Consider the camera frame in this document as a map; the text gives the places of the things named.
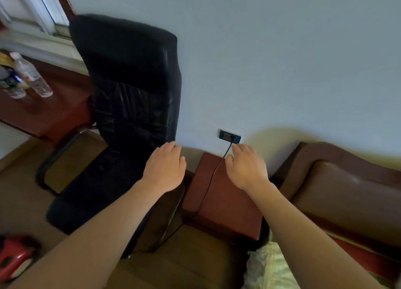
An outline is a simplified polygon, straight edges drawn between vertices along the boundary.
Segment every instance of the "black office chair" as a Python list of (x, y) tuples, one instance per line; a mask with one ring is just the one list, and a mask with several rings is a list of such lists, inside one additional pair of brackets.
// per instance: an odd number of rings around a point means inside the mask
[[(181, 94), (174, 34), (100, 15), (76, 16), (70, 22), (70, 33), (91, 78), (96, 127), (68, 136), (36, 174), (37, 184), (56, 196), (46, 218), (66, 234), (127, 192), (142, 178), (153, 150), (175, 140)], [(57, 193), (45, 184), (46, 171), (83, 131), (93, 128), (108, 147)], [(123, 258), (132, 252), (150, 214), (134, 233)]]

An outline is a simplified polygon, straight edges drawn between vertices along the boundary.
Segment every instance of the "blue outlet plate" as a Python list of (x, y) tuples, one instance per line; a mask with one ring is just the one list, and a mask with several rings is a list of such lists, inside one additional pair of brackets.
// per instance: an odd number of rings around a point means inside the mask
[(231, 137), (234, 137), (235, 138), (235, 141), (233, 141), (234, 144), (237, 144), (237, 143), (239, 143), (241, 141), (241, 136), (240, 135), (237, 135), (237, 134), (234, 134), (234, 133), (231, 133), (231, 132), (228, 132), (228, 131), (224, 131), (224, 130), (220, 130), (219, 131), (218, 137), (220, 139), (226, 140), (228, 142), (231, 142), (231, 140), (232, 140)]

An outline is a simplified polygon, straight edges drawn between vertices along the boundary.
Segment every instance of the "chair armrest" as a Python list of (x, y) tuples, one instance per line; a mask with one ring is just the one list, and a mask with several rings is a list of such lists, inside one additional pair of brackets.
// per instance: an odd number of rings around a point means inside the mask
[(53, 153), (50, 156), (48, 156), (41, 163), (41, 165), (39, 166), (39, 168), (36, 171), (35, 182), (39, 187), (41, 187), (43, 190), (48, 190), (54, 196), (58, 196), (58, 193), (44, 182), (44, 178), (46, 176), (47, 170), (65, 152), (65, 150), (67, 150), (79, 138), (79, 136), (83, 132), (86, 132), (87, 130), (93, 130), (93, 129), (96, 129), (96, 126), (82, 127), (80, 129), (74, 131), (72, 134), (69, 134), (68, 136), (66, 136), (60, 142), (60, 144), (53, 151)]

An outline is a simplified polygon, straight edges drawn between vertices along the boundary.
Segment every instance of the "floor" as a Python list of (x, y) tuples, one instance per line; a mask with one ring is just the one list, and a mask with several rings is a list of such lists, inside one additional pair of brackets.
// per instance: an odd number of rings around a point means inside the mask
[[(104, 148), (103, 141), (84, 134), (49, 170), (46, 182), (62, 190)], [(34, 183), (36, 168), (50, 152), (41, 143), (0, 173), (0, 233), (32, 234), (42, 242), (43, 254), (66, 237), (45, 221), (53, 196)], [(160, 199), (136, 250), (155, 241), (179, 189)], [(171, 231), (180, 224), (178, 214)], [(121, 260), (107, 288), (240, 288), (245, 262), (245, 251), (184, 225), (155, 254)]]

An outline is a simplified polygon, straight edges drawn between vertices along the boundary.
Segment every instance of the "wooden desk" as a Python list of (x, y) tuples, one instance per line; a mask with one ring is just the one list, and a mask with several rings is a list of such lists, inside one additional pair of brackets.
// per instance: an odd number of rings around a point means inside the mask
[[(203, 153), (184, 198), (183, 212), (187, 220), (197, 223), (213, 234), (218, 233), (219, 236), (228, 239), (241, 234), (258, 240), (262, 213), (249, 196), (228, 178), (225, 161), (218, 167), (206, 194), (210, 178), (220, 160), (221, 157)], [(204, 196), (203, 206), (194, 218)]]
[(33, 59), (32, 62), (53, 90), (41, 98), (33, 89), (22, 99), (0, 91), (0, 121), (56, 145), (73, 129), (93, 123), (88, 109), (89, 77)]

